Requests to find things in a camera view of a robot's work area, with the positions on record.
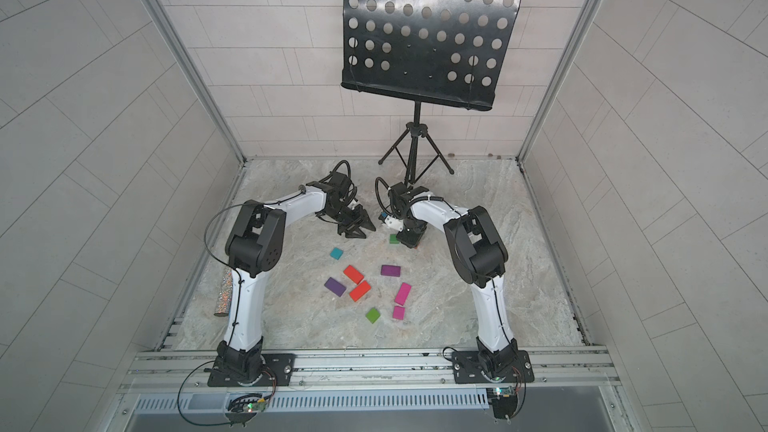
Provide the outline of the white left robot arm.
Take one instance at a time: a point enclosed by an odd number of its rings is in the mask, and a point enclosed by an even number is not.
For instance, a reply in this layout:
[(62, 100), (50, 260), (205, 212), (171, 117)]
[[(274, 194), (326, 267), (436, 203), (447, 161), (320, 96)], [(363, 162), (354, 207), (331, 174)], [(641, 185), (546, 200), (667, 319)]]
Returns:
[(226, 265), (232, 279), (229, 323), (217, 346), (214, 368), (242, 383), (255, 382), (262, 373), (263, 332), (261, 313), (270, 271), (281, 258), (285, 229), (313, 215), (327, 217), (337, 233), (364, 239), (373, 225), (356, 200), (357, 187), (345, 160), (318, 181), (271, 202), (248, 200), (239, 212), (225, 243)]

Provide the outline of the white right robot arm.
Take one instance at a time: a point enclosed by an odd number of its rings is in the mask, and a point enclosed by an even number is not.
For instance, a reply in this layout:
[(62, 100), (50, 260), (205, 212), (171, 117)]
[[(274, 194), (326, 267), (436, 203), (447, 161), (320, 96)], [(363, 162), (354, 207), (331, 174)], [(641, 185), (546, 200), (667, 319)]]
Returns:
[(398, 183), (387, 195), (389, 205), (382, 208), (381, 220), (397, 232), (401, 244), (417, 247), (428, 226), (444, 233), (456, 272), (471, 286), (479, 365), (492, 379), (505, 375), (518, 357), (503, 297), (509, 254), (488, 211), (454, 206), (422, 186)]

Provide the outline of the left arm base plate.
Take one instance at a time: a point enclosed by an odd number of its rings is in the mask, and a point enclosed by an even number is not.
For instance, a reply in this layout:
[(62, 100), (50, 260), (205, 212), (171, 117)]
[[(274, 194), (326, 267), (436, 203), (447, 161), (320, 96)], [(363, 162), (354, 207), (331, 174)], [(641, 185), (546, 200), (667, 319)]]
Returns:
[(288, 386), (295, 360), (295, 354), (267, 353), (239, 367), (227, 365), (217, 357), (204, 371), (208, 373), (209, 387)]

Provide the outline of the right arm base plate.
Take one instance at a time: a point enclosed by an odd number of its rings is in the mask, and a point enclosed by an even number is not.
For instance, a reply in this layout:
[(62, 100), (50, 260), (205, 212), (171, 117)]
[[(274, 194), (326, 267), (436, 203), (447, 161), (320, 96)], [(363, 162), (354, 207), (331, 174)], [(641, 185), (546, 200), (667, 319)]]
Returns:
[(535, 381), (527, 351), (454, 351), (449, 355), (457, 384), (512, 384)]

